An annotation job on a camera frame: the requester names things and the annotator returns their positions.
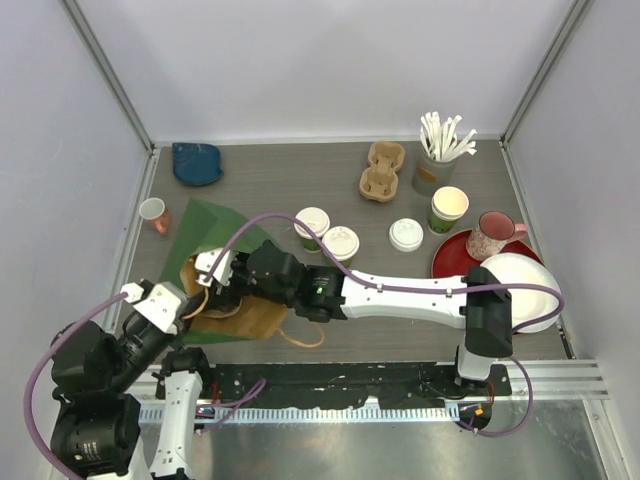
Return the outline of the white cup lid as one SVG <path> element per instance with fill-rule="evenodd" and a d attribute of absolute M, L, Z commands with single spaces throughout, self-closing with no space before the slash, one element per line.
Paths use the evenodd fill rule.
<path fill-rule="evenodd" d="M 323 236 L 322 243 L 329 252 L 338 255 L 356 255 L 360 247 L 358 235 L 346 226 L 330 228 Z"/>
<path fill-rule="evenodd" d="M 304 223 L 318 238 L 322 238 L 331 227 L 329 215 L 321 208 L 306 207 L 295 218 Z"/>

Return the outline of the green paper bag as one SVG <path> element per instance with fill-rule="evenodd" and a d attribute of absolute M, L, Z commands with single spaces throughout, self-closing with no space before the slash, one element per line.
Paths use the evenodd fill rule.
<path fill-rule="evenodd" d="M 176 230 L 173 244 L 159 280 L 170 282 L 189 295 L 200 293 L 196 283 L 195 256 L 206 250 L 222 248 L 247 218 L 237 211 L 204 200 L 189 200 Z M 265 340 L 281 330 L 289 309 L 270 301 L 248 297 L 232 317 L 209 319 L 202 316 L 208 307 L 191 320 L 184 337 L 189 345 L 217 344 L 245 340 Z"/>

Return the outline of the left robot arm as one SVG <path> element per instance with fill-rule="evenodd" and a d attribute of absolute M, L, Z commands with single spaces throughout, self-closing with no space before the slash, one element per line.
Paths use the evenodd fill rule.
<path fill-rule="evenodd" d="M 204 302 L 197 295 L 181 316 L 177 334 L 165 334 L 138 312 L 120 337 L 93 322 L 72 323 L 73 335 L 53 356 L 52 392 L 60 403 L 50 448 L 83 479 L 190 479 L 196 402 L 213 385 L 204 351 L 182 339 Z M 161 436 L 146 463 L 140 435 L 140 402 L 129 388 L 159 356 L 164 385 Z"/>

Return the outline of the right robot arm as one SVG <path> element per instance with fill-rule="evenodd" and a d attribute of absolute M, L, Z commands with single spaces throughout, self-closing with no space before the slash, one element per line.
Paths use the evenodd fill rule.
<path fill-rule="evenodd" d="M 227 307 L 248 296 L 285 306 L 313 322 L 364 317 L 429 321 L 463 331 L 451 380 L 472 395 L 492 364 L 512 354 L 512 298 L 483 267 L 440 279 L 383 277 L 335 266 L 304 265 L 270 241 L 251 253 L 206 251 L 195 259 L 210 302 Z"/>

